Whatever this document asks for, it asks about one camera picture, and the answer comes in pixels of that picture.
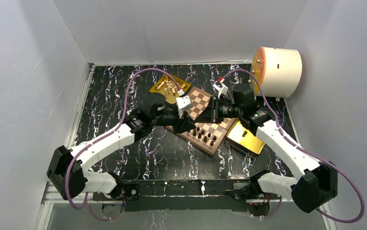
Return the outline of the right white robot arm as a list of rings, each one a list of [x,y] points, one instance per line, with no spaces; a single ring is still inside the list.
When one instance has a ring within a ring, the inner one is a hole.
[[[210,121],[236,118],[255,137],[268,145],[288,166],[293,177],[262,171],[250,178],[249,190],[256,198],[268,193],[292,199],[306,213],[317,209],[338,195],[338,173],[329,164],[315,160],[299,150],[299,144],[277,125],[277,118],[267,107],[254,101],[253,89],[238,85],[229,100],[227,86],[215,82],[218,94],[210,100]]]

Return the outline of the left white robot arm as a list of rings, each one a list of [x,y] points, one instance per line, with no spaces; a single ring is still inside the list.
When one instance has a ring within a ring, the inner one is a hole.
[[[155,126],[171,126],[175,133],[194,129],[194,120],[188,114],[192,106],[191,102],[181,102],[135,108],[124,121],[100,136],[69,149],[64,145],[56,148],[47,177],[64,200],[83,192],[99,192],[119,199],[124,191],[123,181],[115,173],[89,169],[115,151],[145,138]]]

